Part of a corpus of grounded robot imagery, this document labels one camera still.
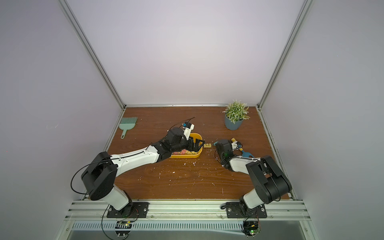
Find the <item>yellow plastic storage box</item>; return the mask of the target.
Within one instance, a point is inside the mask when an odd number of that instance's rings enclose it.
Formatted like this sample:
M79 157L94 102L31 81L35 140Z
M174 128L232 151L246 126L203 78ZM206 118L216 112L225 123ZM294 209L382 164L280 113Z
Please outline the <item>yellow plastic storage box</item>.
M205 144L203 137L200 134L191 133L189 140L192 142L189 143L188 149L172 153L171 159L196 159L201 155Z

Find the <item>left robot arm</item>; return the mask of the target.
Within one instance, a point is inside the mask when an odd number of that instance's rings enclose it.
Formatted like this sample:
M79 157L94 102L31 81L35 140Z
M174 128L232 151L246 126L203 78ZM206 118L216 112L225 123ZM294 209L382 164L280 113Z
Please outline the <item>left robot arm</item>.
M121 211L131 200L115 185L115 179L121 174L138 167L155 164L171 157L175 152L187 150L199 152L205 141L191 136L192 127L183 130L173 128L158 142L147 147L120 155L99 153L81 175L91 201L102 200Z

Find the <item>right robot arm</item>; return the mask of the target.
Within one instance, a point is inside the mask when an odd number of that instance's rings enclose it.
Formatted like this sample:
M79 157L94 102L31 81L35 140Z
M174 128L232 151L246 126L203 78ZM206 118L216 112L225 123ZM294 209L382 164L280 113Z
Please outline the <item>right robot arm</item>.
M240 150L242 145L232 140L219 140L214 146L225 169L249 175L253 183L254 188L240 198L244 211L279 201L292 190L291 182L271 156L236 155L234 150Z

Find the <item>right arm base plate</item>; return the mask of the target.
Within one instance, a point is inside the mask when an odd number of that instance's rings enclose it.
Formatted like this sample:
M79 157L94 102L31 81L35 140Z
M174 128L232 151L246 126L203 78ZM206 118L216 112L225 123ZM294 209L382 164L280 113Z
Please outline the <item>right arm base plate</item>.
M221 210L225 210L227 218L239 219L239 218L267 218L267 211L265 205L259 205L254 208L248 208L243 202L226 202L220 206Z

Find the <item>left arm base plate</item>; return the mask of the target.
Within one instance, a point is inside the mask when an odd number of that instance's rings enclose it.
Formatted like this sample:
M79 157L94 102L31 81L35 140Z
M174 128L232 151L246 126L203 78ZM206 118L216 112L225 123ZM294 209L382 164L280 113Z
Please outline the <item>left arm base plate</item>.
M107 218L125 219L125 218L146 218L149 210L148 202L131 202L121 210L116 210L109 206L107 209Z

